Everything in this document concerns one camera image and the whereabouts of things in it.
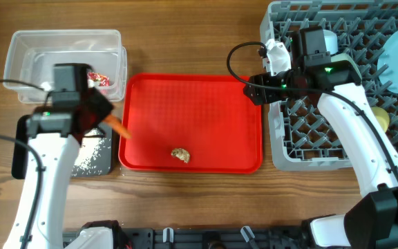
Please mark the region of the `mint green bowl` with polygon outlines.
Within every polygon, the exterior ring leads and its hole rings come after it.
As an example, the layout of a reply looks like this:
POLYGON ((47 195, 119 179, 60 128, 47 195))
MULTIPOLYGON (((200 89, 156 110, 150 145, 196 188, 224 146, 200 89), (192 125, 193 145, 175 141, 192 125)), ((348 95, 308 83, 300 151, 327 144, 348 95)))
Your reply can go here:
POLYGON ((331 56, 331 62, 340 62, 340 61, 348 61, 348 62, 350 62, 352 64, 353 69, 359 75, 360 80, 362 80, 361 72, 360 72, 357 64, 351 58, 351 56, 349 56, 347 53, 339 53, 337 55, 331 56))

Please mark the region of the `red snack wrapper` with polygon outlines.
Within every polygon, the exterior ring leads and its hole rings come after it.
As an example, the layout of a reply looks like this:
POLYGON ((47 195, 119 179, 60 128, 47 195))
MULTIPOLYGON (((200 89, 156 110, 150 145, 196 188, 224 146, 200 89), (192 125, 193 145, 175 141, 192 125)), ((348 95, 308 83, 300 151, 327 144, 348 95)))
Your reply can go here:
POLYGON ((90 88, 97 88, 102 94, 106 95, 108 93, 107 88, 110 86, 110 79, 100 73, 89 72, 88 86, 90 88))

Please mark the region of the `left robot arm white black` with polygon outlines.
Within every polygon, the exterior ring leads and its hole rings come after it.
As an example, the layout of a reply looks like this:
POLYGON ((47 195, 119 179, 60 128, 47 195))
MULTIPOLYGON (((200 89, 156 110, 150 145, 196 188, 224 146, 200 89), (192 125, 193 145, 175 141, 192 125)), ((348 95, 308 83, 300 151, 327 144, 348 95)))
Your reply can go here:
POLYGON ((26 120, 28 159, 19 207, 4 248, 62 248, 70 177, 87 133, 113 105, 88 84, 88 64, 53 66, 55 88, 26 120))

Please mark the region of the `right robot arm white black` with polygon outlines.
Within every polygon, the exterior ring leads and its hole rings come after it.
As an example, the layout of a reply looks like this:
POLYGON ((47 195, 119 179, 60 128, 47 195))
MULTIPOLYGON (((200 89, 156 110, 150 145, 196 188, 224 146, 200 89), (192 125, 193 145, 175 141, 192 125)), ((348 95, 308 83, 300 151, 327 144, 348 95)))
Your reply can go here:
POLYGON ((322 28, 293 33, 286 46, 259 43, 269 72, 245 82, 256 105, 308 96, 334 129, 359 183, 361 200, 347 213, 313 219, 320 247, 398 248, 398 153, 368 104, 352 58, 332 55, 322 28))

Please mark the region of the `brown food scrap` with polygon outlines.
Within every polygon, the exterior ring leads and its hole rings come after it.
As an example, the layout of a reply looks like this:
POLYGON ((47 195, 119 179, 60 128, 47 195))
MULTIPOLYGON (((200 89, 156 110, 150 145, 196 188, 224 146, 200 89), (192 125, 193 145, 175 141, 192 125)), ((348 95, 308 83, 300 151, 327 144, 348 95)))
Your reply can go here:
POLYGON ((175 148, 171 151, 171 155, 174 158, 181 160, 184 163, 188 163, 190 161, 190 153, 183 148, 175 148))

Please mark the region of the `yellow plastic cup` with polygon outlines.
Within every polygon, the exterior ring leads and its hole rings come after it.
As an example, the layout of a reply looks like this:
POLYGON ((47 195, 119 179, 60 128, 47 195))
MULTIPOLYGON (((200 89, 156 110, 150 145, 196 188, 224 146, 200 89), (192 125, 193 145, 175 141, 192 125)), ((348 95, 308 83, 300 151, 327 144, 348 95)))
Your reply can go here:
POLYGON ((388 112, 380 107, 372 107, 371 110, 382 130, 387 132, 390 124, 390 116, 388 115, 388 112))

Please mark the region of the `orange carrot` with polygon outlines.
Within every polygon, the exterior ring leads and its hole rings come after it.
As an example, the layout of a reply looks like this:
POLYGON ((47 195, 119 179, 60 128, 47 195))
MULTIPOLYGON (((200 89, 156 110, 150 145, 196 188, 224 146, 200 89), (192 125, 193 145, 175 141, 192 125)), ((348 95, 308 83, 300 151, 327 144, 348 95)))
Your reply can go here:
POLYGON ((113 131, 118 133, 121 137, 125 139, 131 138, 130 132, 122 125, 120 120, 115 117, 114 115, 110 114, 103 119, 103 122, 105 122, 113 131))

